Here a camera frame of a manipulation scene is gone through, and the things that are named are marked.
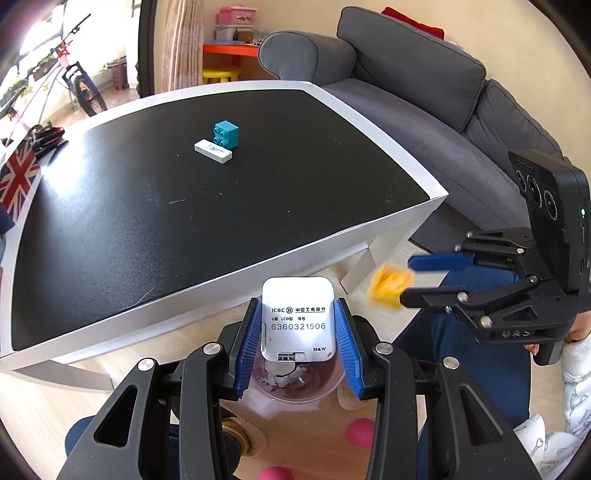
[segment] person's hand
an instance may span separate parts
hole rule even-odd
[[[591,333],[591,312],[583,312],[579,313],[576,318],[574,319],[574,323],[572,328],[570,329],[569,334],[566,336],[564,341],[566,343],[573,343],[578,342],[579,340],[583,340],[587,338],[587,335]],[[533,345],[524,345],[525,349],[528,352],[531,352],[532,355],[537,355],[540,351],[540,344],[535,343]]]

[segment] union jack flag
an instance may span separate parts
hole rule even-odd
[[[15,223],[39,172],[37,159],[27,139],[0,168],[0,203]]]

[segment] curtain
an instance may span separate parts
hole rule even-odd
[[[163,92],[203,83],[203,2],[170,1],[164,32]]]

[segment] pink ball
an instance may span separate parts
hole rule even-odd
[[[357,419],[347,427],[345,435],[353,445],[369,450],[374,441],[374,427],[371,419]]]
[[[270,466],[259,473],[258,480],[294,480],[294,476],[288,468]]]

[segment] bicycle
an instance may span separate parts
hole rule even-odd
[[[57,72],[54,76],[51,85],[47,89],[47,94],[45,98],[45,102],[43,103],[43,107],[41,108],[41,113],[39,114],[39,120],[37,125],[34,125],[32,128],[22,120],[22,116],[27,111],[27,108],[32,104],[33,99],[37,96],[37,94],[42,91],[43,89],[37,89],[33,92],[33,96],[31,97],[30,101],[25,105],[25,108],[22,112],[17,112],[14,109],[14,104],[17,99],[22,95],[22,93],[26,90],[26,86],[20,87],[14,95],[8,100],[2,107],[0,107],[0,119],[4,118],[5,116],[9,115],[11,119],[16,119],[16,124],[13,127],[10,135],[7,139],[2,139],[2,142],[5,145],[8,145],[11,142],[11,137],[14,133],[14,130],[18,124],[22,125],[24,129],[27,131],[27,136],[31,135],[32,131],[44,129],[40,124],[41,118],[43,117],[43,111],[47,105],[47,99],[49,98],[49,94],[59,75],[62,71],[65,70],[61,78],[67,85],[67,88],[71,93],[74,95],[78,104],[82,109],[86,112],[88,116],[96,115],[97,113],[104,112],[107,110],[107,106],[105,100],[103,99],[102,95],[99,92],[99,89],[96,87],[95,83],[92,81],[90,76],[86,73],[86,70],[82,68],[80,62],[77,61],[73,64],[70,64],[68,61],[68,55],[70,52],[68,51],[68,46],[72,43],[72,40],[67,41],[70,35],[75,35],[79,30],[80,26],[88,20],[90,14],[86,15],[80,22],[70,30],[70,32],[60,41],[57,47],[54,47],[50,50],[50,53],[47,57],[40,60],[36,65],[30,68],[27,71],[26,77],[23,80],[26,80],[28,83],[28,79],[33,76],[35,81],[39,81],[43,78],[49,78],[53,73]]]

